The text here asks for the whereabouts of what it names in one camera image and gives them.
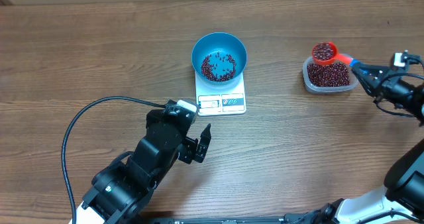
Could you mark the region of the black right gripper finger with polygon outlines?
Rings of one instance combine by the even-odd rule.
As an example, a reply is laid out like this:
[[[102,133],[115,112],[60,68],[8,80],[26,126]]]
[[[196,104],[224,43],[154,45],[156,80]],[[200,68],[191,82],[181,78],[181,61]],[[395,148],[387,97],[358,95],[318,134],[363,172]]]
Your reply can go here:
[[[380,78],[388,72],[386,66],[368,65],[362,62],[356,63],[356,74],[361,77]]]
[[[371,96],[375,97],[376,87],[378,85],[378,81],[375,80],[375,75],[369,70],[363,70],[361,68],[353,68],[353,74],[365,90],[365,92]]]

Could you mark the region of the red measuring scoop blue handle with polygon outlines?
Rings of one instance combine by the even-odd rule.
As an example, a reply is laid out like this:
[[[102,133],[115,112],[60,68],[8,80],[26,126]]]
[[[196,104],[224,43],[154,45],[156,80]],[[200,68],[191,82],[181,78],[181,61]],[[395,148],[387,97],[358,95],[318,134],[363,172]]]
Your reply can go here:
[[[347,66],[353,66],[355,63],[358,62],[358,60],[356,60],[356,59],[354,59],[354,58],[352,58],[348,55],[341,54],[339,52],[339,49],[337,48],[337,46],[333,42],[329,42],[329,43],[332,45],[332,47],[335,51],[334,56],[330,60],[321,61],[321,60],[316,60],[312,55],[313,61],[316,64],[321,65],[321,66],[328,66],[328,65],[331,65],[335,62],[342,62],[342,63],[346,64]]]

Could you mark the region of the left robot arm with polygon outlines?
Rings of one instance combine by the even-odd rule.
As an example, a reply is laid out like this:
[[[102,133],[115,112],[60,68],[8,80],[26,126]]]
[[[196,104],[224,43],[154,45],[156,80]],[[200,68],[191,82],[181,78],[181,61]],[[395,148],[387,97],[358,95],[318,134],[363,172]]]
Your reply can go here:
[[[146,134],[134,151],[122,153],[97,173],[72,223],[130,223],[150,202],[175,161],[201,163],[211,142],[211,127],[199,139],[187,132],[196,114],[184,108],[153,109]]]

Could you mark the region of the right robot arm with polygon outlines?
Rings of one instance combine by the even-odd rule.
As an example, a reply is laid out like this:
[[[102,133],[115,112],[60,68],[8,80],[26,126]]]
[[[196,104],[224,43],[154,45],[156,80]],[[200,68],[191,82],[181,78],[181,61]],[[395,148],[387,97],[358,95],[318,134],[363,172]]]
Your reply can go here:
[[[423,120],[423,86],[402,80],[408,76],[409,62],[400,66],[351,64],[375,103],[387,100],[405,109],[406,116]],[[321,209],[294,219],[294,223],[389,223],[408,219],[423,222],[423,143],[404,154],[386,174],[382,187],[353,199],[339,199]]]

